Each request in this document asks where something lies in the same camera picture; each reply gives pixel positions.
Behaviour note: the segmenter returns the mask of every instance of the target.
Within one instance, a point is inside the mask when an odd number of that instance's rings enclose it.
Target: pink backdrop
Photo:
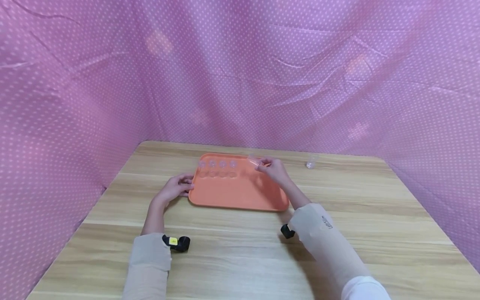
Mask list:
[[[144,140],[379,156],[480,270],[475,0],[0,3],[0,299]]]

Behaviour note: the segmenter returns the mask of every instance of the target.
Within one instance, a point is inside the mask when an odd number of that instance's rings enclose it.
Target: beige sleeve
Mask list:
[[[370,272],[324,208],[311,203],[298,208],[289,222],[337,292],[357,276]]]
[[[135,238],[122,300],[164,300],[170,270],[170,247],[163,233]]]

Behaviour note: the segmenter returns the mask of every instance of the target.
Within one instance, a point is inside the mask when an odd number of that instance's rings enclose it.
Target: yellow label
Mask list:
[[[177,238],[170,238],[168,243],[173,246],[177,246],[179,244],[179,240]]]

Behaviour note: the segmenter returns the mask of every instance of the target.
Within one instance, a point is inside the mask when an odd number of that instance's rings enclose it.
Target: right hand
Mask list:
[[[266,156],[262,158],[261,165],[258,165],[255,169],[259,172],[267,174],[278,185],[284,185],[290,181],[287,170],[278,158]]]

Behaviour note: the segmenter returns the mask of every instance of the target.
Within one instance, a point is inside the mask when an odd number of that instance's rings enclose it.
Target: white shirt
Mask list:
[[[342,300],[391,300],[385,288],[371,276],[350,279],[342,290]]]

